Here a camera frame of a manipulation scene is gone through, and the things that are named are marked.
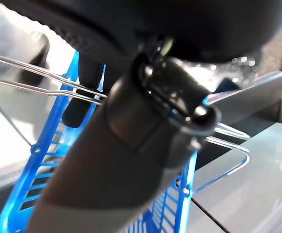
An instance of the blurred background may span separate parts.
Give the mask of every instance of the blurred background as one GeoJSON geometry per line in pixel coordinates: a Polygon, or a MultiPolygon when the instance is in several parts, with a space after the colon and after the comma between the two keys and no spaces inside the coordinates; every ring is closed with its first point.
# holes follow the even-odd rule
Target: blurred background
{"type": "MultiPolygon", "coordinates": [[[[20,16],[0,4],[0,55],[62,75],[67,71],[74,53],[75,50],[47,26],[20,16]]],[[[263,48],[261,69],[254,79],[265,78],[265,75],[276,70],[282,71],[282,31],[263,48]]],[[[50,90],[60,88],[58,82],[3,63],[0,63],[0,80],[50,90]]],[[[282,122],[282,92],[279,93],[280,117],[275,121],[282,122]]],[[[0,107],[26,138],[23,140],[0,112],[0,211],[31,154],[30,144],[38,140],[54,101],[55,97],[0,85],[0,107]]]]}

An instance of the basket slot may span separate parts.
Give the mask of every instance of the basket slot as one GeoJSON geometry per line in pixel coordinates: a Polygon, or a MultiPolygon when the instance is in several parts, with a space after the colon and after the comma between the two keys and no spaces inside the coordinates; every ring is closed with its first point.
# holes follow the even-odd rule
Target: basket slot
{"type": "Polygon", "coordinates": [[[128,233],[133,233],[133,225],[130,226],[130,227],[127,229],[127,232],[128,232],[128,233]]]}
{"type": "Polygon", "coordinates": [[[39,197],[40,197],[40,195],[31,196],[31,197],[25,198],[23,200],[23,202],[27,202],[27,201],[30,201],[30,200],[35,200],[35,199],[38,199],[39,197]]]}
{"type": "Polygon", "coordinates": [[[36,174],[38,175],[38,174],[45,174],[45,173],[53,173],[54,170],[55,170],[55,166],[50,166],[50,165],[43,166],[43,165],[41,165],[41,166],[39,166],[36,174]]]}
{"type": "Polygon", "coordinates": [[[176,182],[175,182],[173,188],[175,188],[175,189],[178,190],[180,186],[181,186],[181,180],[176,180],[176,182]]]}
{"type": "Polygon", "coordinates": [[[60,142],[62,134],[61,133],[55,133],[53,138],[52,138],[52,142],[51,143],[56,143],[56,142],[60,142]]]}
{"type": "Polygon", "coordinates": [[[30,207],[33,207],[35,205],[37,200],[30,200],[30,201],[26,201],[24,202],[21,207],[20,207],[20,211],[21,210],[25,210],[25,209],[28,209],[30,207]]]}
{"type": "Polygon", "coordinates": [[[63,132],[62,132],[62,131],[55,131],[54,133],[55,133],[55,134],[58,134],[58,135],[61,135],[61,136],[63,135],[63,132]]]}
{"type": "Polygon", "coordinates": [[[143,231],[142,231],[142,222],[139,222],[139,228],[138,228],[138,229],[139,229],[138,232],[141,232],[141,233],[143,232],[143,231]]]}
{"type": "Polygon", "coordinates": [[[52,153],[55,153],[57,152],[57,149],[58,149],[58,146],[59,146],[59,143],[58,142],[52,142],[48,148],[48,151],[47,152],[52,152],[52,153]]]}
{"type": "Polygon", "coordinates": [[[49,178],[50,177],[35,178],[33,180],[31,187],[35,187],[35,186],[38,186],[38,185],[45,185],[46,186],[46,183],[48,182],[49,178]]]}
{"type": "Polygon", "coordinates": [[[172,197],[171,195],[169,195],[168,193],[166,194],[166,196],[169,198],[169,199],[171,199],[173,202],[175,202],[175,203],[177,203],[178,202],[178,200],[177,199],[175,199],[174,197],[172,197]]]}
{"type": "Polygon", "coordinates": [[[142,233],[147,233],[146,223],[142,224],[142,233]]]}
{"type": "Polygon", "coordinates": [[[34,189],[44,188],[44,187],[46,187],[46,182],[41,183],[41,184],[32,185],[31,187],[29,187],[29,190],[34,190],[34,189]]]}
{"type": "Polygon", "coordinates": [[[179,191],[175,188],[168,188],[167,193],[169,196],[173,197],[174,199],[179,199],[179,191]]]}
{"type": "Polygon", "coordinates": [[[178,207],[176,201],[174,202],[174,200],[172,200],[172,199],[170,199],[169,197],[167,197],[167,198],[166,198],[166,205],[167,205],[171,210],[173,210],[173,212],[176,213],[177,207],[178,207]]]}
{"type": "Polygon", "coordinates": [[[168,205],[165,205],[165,208],[166,208],[168,211],[170,211],[170,213],[171,213],[173,216],[176,215],[176,212],[173,211],[168,205]]]}
{"type": "Polygon", "coordinates": [[[152,220],[155,223],[156,227],[159,228],[160,219],[157,216],[153,215],[152,220]]]}
{"type": "Polygon", "coordinates": [[[49,178],[52,176],[52,173],[36,174],[35,178],[49,178]]]}
{"type": "Polygon", "coordinates": [[[167,233],[172,233],[174,231],[172,225],[170,225],[169,222],[165,218],[162,221],[162,228],[167,233]]]}
{"type": "Polygon", "coordinates": [[[51,163],[60,164],[62,161],[63,161],[63,157],[62,156],[45,155],[42,163],[45,163],[45,164],[51,164],[51,163]]]}
{"type": "Polygon", "coordinates": [[[66,126],[60,121],[58,127],[57,127],[57,132],[63,133],[66,129],[66,126]]]}
{"type": "Polygon", "coordinates": [[[169,212],[167,209],[164,210],[164,219],[173,227],[175,224],[174,215],[169,212]]]}
{"type": "Polygon", "coordinates": [[[157,206],[155,206],[153,215],[157,216],[157,217],[160,219],[160,218],[161,218],[161,215],[162,215],[162,209],[161,209],[161,208],[158,208],[157,206]]]}
{"type": "Polygon", "coordinates": [[[47,155],[55,156],[55,157],[61,157],[61,158],[65,157],[65,154],[57,154],[55,152],[48,152],[47,155]]]}
{"type": "Polygon", "coordinates": [[[165,199],[165,196],[163,195],[163,196],[159,196],[158,198],[157,198],[157,200],[160,200],[161,202],[164,202],[164,199],[165,199]]]}
{"type": "Polygon", "coordinates": [[[130,233],[134,233],[134,227],[133,226],[134,226],[134,224],[129,227],[129,232],[130,233]]]}
{"type": "Polygon", "coordinates": [[[41,166],[57,167],[60,163],[41,163],[41,166]]]}
{"type": "Polygon", "coordinates": [[[159,200],[156,200],[156,205],[155,205],[155,208],[156,207],[159,207],[161,210],[163,209],[163,202],[160,202],[159,200]]]}
{"type": "Polygon", "coordinates": [[[28,194],[26,195],[27,198],[30,198],[30,197],[34,197],[34,196],[37,196],[39,194],[41,194],[43,188],[35,188],[35,189],[31,189],[28,191],[28,194]]]}
{"type": "Polygon", "coordinates": [[[137,233],[137,221],[133,224],[133,233],[137,233]]]}

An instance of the blue plastic crate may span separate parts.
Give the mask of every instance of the blue plastic crate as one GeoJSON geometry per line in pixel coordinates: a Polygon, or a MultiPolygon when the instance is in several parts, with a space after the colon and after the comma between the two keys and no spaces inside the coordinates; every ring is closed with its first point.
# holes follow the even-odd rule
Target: blue plastic crate
{"type": "MultiPolygon", "coordinates": [[[[65,75],[75,81],[78,77],[78,53],[65,75]]],[[[62,85],[61,90],[71,90],[62,85]]],[[[96,106],[91,105],[79,128],[69,128],[61,122],[68,97],[59,96],[53,105],[44,129],[35,145],[21,177],[16,183],[0,215],[0,233],[24,233],[40,191],[47,185],[54,168],[90,120],[96,106]]],[[[180,177],[157,198],[153,205],[126,229],[127,233],[184,233],[192,195],[195,153],[180,177]]]]}

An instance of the white surface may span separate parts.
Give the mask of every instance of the white surface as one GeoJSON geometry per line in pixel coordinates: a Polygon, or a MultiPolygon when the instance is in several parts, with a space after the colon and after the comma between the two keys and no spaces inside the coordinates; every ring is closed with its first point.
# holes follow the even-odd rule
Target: white surface
{"type": "Polygon", "coordinates": [[[187,233],[224,233],[201,209],[191,203],[187,233]]]}
{"type": "MultiPolygon", "coordinates": [[[[232,233],[281,233],[282,124],[276,123],[242,145],[251,153],[248,165],[194,199],[232,233]]],[[[195,174],[195,188],[242,157],[230,151],[202,167],[195,174]]]]}
{"type": "MultiPolygon", "coordinates": [[[[75,50],[48,27],[22,17],[16,12],[9,11],[2,5],[0,5],[0,18],[8,19],[10,24],[17,25],[25,33],[43,32],[50,41],[50,51],[47,57],[49,69],[60,75],[67,71],[75,50]]],[[[15,46],[8,44],[8,41],[13,41],[12,39],[5,38],[2,41],[8,46],[15,46]]],[[[7,72],[0,75],[0,79],[17,81],[18,72],[17,68],[8,68],[7,72]]],[[[59,83],[47,78],[44,78],[39,85],[39,87],[47,89],[59,89],[60,86],[59,83]]],[[[34,144],[39,138],[54,101],[55,97],[33,94],[0,85],[1,108],[10,116],[31,144],[34,144]]],[[[19,170],[25,165],[30,154],[29,145],[18,136],[0,114],[0,176],[19,170]]]]}

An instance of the chrome wire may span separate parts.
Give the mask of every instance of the chrome wire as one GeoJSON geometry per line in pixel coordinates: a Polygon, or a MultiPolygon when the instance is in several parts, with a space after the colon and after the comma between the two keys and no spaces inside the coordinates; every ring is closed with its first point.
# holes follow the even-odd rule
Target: chrome wire
{"type": "Polygon", "coordinates": [[[249,150],[247,148],[244,148],[240,145],[237,145],[235,143],[232,143],[232,142],[228,142],[228,141],[225,141],[225,140],[222,140],[220,138],[216,138],[216,137],[207,137],[206,138],[206,141],[210,142],[210,143],[213,143],[213,144],[216,144],[216,145],[219,145],[219,146],[222,146],[222,147],[226,147],[226,148],[230,148],[230,149],[234,149],[234,150],[237,150],[241,153],[244,153],[245,154],[245,158],[240,162],[238,163],[237,165],[233,166],[232,168],[228,169],[227,171],[223,172],[222,174],[220,174],[219,176],[215,177],[214,179],[211,179],[210,181],[206,182],[205,184],[203,184],[202,186],[200,186],[199,188],[195,189],[193,191],[193,193],[197,193],[203,189],[205,189],[206,187],[212,185],[213,183],[235,173],[236,171],[242,169],[245,165],[248,164],[248,162],[250,161],[250,153],[249,153],[249,150]]]}
{"type": "Polygon", "coordinates": [[[28,139],[21,133],[21,131],[18,129],[18,127],[13,123],[13,121],[10,119],[8,114],[5,113],[5,111],[0,106],[0,114],[8,121],[8,123],[14,128],[14,130],[19,134],[19,136],[31,147],[32,144],[28,141],[28,139]]]}
{"type": "Polygon", "coordinates": [[[99,97],[107,97],[105,94],[103,94],[101,92],[98,92],[98,91],[95,91],[95,90],[91,90],[91,89],[89,89],[89,88],[87,88],[87,87],[85,87],[83,85],[80,85],[79,83],[76,83],[76,82],[71,81],[69,79],[63,78],[60,75],[52,73],[52,72],[50,72],[49,70],[47,70],[45,68],[34,66],[34,65],[31,65],[31,64],[28,64],[28,63],[25,63],[25,62],[21,62],[21,61],[15,60],[15,59],[11,59],[11,58],[8,58],[8,57],[4,57],[4,56],[0,56],[0,62],[8,64],[8,65],[11,65],[11,66],[14,66],[14,67],[18,67],[20,69],[27,70],[29,72],[32,72],[32,73],[44,76],[44,77],[49,78],[49,79],[56,80],[56,81],[58,81],[60,83],[63,83],[65,85],[67,85],[67,86],[71,86],[73,88],[77,88],[79,90],[82,90],[82,91],[85,91],[85,92],[97,95],[99,97]]]}
{"type": "Polygon", "coordinates": [[[220,134],[239,138],[239,139],[242,139],[242,140],[249,140],[251,138],[248,134],[246,134],[246,133],[244,133],[240,130],[237,130],[233,127],[230,127],[228,125],[225,125],[223,123],[218,123],[217,126],[215,127],[214,131],[217,132],[217,133],[220,133],[220,134]]]}
{"type": "Polygon", "coordinates": [[[31,85],[26,85],[26,84],[22,84],[22,83],[16,83],[16,82],[10,82],[10,81],[2,81],[0,80],[0,84],[3,85],[7,85],[7,86],[12,86],[21,90],[26,90],[26,91],[30,91],[30,92],[35,92],[35,93],[39,93],[39,94],[44,94],[47,96],[69,96],[72,98],[77,98],[80,100],[84,100],[87,102],[91,102],[91,103],[96,103],[98,105],[101,104],[100,100],[91,98],[91,97],[87,97],[87,96],[83,96],[80,95],[78,93],[72,92],[72,91],[67,91],[67,90],[57,90],[57,91],[52,91],[52,90],[47,90],[47,89],[43,89],[40,87],[35,87],[35,86],[31,86],[31,85]]]}

